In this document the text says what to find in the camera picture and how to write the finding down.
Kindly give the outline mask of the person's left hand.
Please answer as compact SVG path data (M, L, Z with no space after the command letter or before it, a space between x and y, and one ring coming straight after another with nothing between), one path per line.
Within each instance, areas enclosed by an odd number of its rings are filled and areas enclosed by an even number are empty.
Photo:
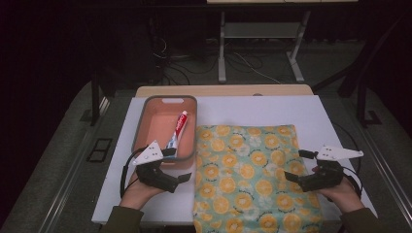
M137 175L133 173L128 188L120 200L120 206L134 210L141 210L148 201L162 192L162 189L141 183Z

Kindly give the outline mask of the pink basket with grey rim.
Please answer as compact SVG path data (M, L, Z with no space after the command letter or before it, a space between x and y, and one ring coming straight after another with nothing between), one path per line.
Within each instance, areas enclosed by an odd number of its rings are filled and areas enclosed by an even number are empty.
M177 154L165 160L164 169L188 169L194 161L195 126L197 120L197 100L189 95L157 95L149 97L143 105L135 133L133 150L149 145L157 140L160 148L166 148L172 139L180 114L186 111L188 120L183 133L178 137Z

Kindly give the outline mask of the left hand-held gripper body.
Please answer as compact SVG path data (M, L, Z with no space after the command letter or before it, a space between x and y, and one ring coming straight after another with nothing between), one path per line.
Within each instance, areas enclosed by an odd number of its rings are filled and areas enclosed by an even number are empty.
M179 181L161 171L160 165L164 157L161 151L158 142L153 141L136 156L132 164L136 167L141 183L173 193Z

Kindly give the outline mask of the white board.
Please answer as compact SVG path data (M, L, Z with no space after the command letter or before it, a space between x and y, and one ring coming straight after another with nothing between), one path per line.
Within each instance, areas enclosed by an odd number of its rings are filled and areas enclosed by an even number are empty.
M298 145L316 151L322 146L339 148L341 143L326 110L316 95L294 96L196 96L198 125L277 126L292 124ZM104 224L120 202L120 179L143 110L145 97L129 104L106 178L91 218ZM180 184L173 193L157 195L143 209L146 225L185 225L193 221L194 180Z

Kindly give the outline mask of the metal floor rail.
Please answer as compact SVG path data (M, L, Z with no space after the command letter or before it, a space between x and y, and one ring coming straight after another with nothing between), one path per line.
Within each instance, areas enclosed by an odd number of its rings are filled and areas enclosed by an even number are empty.
M62 180L60 188L52 199L51 207L48 210L38 233L52 233L54 231L71 191L76 184L76 180L80 175L81 167L86 161L87 147L91 144L93 135L98 130L101 123L99 118L106 114L109 106L110 101L106 97L97 101L97 119L94 120L93 124L86 130L82 141L77 146L77 153L74 156L74 161L71 163L67 175Z
M394 171L389 166L388 162L384 158L384 154L379 150L378 145L372 139L370 133L360 128L360 134L366 142L368 148L371 151L371 157L374 161L377 170L379 171L382 179L387 185L389 192L393 196L398 208L400 209L403 218L406 220L408 226L412 229L412 200L409 198L405 190L401 187L399 181L395 177Z

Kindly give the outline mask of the red and white toothpaste tube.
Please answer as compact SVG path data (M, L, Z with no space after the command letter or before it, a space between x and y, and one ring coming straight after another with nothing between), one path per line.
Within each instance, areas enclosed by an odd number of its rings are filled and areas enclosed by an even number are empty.
M174 129L173 135L169 142L166 145L166 148L168 150L178 149L178 145L180 143L180 140L182 138L182 134L185 130L186 124L188 121L188 112L187 111L182 111L177 119L176 127Z

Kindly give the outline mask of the black stand leg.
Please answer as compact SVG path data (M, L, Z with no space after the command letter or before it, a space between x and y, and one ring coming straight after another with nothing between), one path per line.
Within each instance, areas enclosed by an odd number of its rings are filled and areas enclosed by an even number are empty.
M91 126L94 126L100 117L100 93L105 97L113 97L115 92L116 83L112 78L98 71L91 74Z
M362 79L358 85L357 120L363 128L368 125L378 125L382 121L374 111L366 109L367 79Z

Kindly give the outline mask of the wooden table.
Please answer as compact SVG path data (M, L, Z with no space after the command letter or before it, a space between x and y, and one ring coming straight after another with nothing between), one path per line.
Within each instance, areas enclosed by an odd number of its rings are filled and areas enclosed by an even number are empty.
M141 86L137 97L155 95L192 96L290 96L313 95L307 84L217 84L217 85L163 85Z

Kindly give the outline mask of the grey metal stand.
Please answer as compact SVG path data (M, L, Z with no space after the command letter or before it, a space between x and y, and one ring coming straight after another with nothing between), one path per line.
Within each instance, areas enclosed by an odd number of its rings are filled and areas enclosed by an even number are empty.
M230 22L221 12L218 81L226 83L224 41L226 39L294 39L294 47L286 52L295 80L304 81L296 57L311 16L306 11L300 22Z

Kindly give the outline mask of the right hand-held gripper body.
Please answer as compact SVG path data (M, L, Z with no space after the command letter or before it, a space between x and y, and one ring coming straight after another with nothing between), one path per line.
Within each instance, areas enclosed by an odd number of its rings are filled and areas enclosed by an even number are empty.
M361 150L347 150L332 146L323 146L314 158L317 167L312 175L301 177L301 188L303 191L315 191L323 188L339 185L346 177L355 187L356 192L362 191L361 182L344 173L345 168L339 163L340 160L349 158L361 158Z

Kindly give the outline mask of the person's right hand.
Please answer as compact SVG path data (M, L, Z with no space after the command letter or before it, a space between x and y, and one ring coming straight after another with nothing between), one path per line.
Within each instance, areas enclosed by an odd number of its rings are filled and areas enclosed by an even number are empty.
M319 189L318 193L330 199L342 214L347 214L364 208L364 204L358 197L354 187L346 178L339 185Z

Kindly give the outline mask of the orange print cloth bag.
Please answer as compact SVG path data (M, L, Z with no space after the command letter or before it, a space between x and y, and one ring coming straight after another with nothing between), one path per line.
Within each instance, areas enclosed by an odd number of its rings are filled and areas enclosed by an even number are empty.
M196 233L320 233L318 196L286 180L304 176L295 127L196 128Z

